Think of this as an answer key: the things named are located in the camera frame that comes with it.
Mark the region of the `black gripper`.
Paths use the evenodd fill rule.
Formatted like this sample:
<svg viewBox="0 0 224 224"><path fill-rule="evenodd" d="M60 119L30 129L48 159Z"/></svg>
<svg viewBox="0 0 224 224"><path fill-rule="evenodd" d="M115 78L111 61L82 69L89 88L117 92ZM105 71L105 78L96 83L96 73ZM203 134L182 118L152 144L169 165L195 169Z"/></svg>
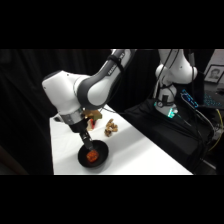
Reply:
<svg viewBox="0 0 224 224"><path fill-rule="evenodd" d="M72 124L70 125L70 129L74 132L74 133L81 133L80 137L84 143L84 146L89 150L89 151L93 151L95 150L94 145L93 145L93 141L91 140L91 138L89 138L88 133L86 132L87 129L87 119L83 119L78 123Z"/></svg>

